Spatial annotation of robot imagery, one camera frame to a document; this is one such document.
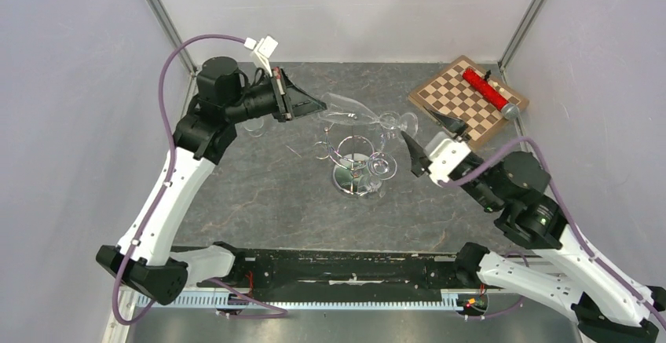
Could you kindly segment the clear wine glass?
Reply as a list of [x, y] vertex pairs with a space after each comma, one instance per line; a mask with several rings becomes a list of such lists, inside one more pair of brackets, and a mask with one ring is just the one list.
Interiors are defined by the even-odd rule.
[[382, 151], [373, 153], [368, 158], [366, 165], [368, 175], [365, 185], [370, 192], [377, 192], [397, 172], [395, 158], [391, 154]]
[[375, 148], [387, 153], [396, 151], [401, 143], [401, 116], [395, 111], [379, 115], [375, 128]]
[[241, 126], [251, 137], [261, 137], [267, 130], [266, 121], [263, 118], [248, 119]]
[[[385, 112], [377, 114], [360, 101], [335, 93], [324, 94], [322, 101], [327, 104], [328, 109], [319, 112], [317, 114], [318, 118], [325, 122], [344, 126], [377, 124], [379, 115]], [[419, 128], [418, 117], [411, 112], [398, 114], [401, 116], [401, 131], [415, 136]]]

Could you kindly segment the chrome wine glass rack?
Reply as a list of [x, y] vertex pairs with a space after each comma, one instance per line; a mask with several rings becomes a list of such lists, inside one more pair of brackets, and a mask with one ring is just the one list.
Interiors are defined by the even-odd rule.
[[332, 164], [331, 181], [338, 192], [358, 199], [380, 199], [386, 194], [385, 182], [370, 170], [369, 161], [384, 145], [378, 125], [326, 122], [313, 153], [316, 159]]

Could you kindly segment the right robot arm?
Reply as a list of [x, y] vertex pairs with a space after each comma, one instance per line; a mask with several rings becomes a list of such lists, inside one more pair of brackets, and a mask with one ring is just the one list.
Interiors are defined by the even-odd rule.
[[428, 144], [403, 139], [417, 177], [462, 188], [511, 242], [549, 261], [560, 276], [514, 262], [476, 243], [457, 253], [453, 274], [463, 286], [496, 286], [551, 308], [595, 342], [655, 342], [665, 329], [665, 290], [643, 285], [584, 236], [551, 178], [536, 144], [519, 151], [516, 137], [488, 159], [476, 155], [461, 120], [436, 114]]

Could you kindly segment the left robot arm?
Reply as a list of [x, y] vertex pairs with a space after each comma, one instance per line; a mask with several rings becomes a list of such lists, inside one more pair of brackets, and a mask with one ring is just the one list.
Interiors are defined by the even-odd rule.
[[102, 246], [97, 263], [121, 284], [160, 305], [184, 288], [210, 278], [238, 286], [246, 265], [225, 246], [174, 252], [181, 222], [203, 182], [237, 137], [236, 127], [272, 116], [289, 122], [325, 111], [327, 105], [296, 86], [283, 68], [259, 69], [255, 81], [231, 57], [213, 57], [196, 76], [197, 94], [177, 123], [163, 172], [148, 201], [114, 246]]

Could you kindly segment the wooden chessboard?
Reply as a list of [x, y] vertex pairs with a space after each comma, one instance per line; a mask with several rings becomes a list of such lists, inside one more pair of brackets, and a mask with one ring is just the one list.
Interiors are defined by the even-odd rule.
[[478, 150], [500, 133], [509, 121], [463, 78], [463, 72], [468, 68], [481, 77], [487, 72], [462, 55], [411, 91], [408, 100], [426, 114], [437, 111], [462, 119], [469, 126], [470, 147]]

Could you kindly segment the red glitter microphone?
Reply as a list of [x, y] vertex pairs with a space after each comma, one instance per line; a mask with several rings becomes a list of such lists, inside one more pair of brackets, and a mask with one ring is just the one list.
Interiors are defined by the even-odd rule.
[[478, 91], [507, 120], [515, 120], [520, 113], [518, 106], [503, 97], [500, 92], [484, 80], [475, 69], [467, 68], [462, 73], [463, 79]]

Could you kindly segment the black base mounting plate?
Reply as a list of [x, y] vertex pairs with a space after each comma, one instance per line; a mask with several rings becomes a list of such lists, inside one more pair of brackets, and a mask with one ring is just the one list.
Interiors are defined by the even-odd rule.
[[436, 301], [465, 289], [452, 254], [237, 249], [222, 282], [259, 301]]

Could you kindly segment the aluminium frame rail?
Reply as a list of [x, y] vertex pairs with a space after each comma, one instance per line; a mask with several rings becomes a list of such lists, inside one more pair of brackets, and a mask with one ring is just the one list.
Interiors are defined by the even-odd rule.
[[145, 0], [150, 7], [154, 17], [157, 19], [159, 26], [165, 34], [168, 42], [173, 49], [182, 44], [183, 39], [178, 33], [178, 30], [172, 21], [170, 14], [162, 0]]

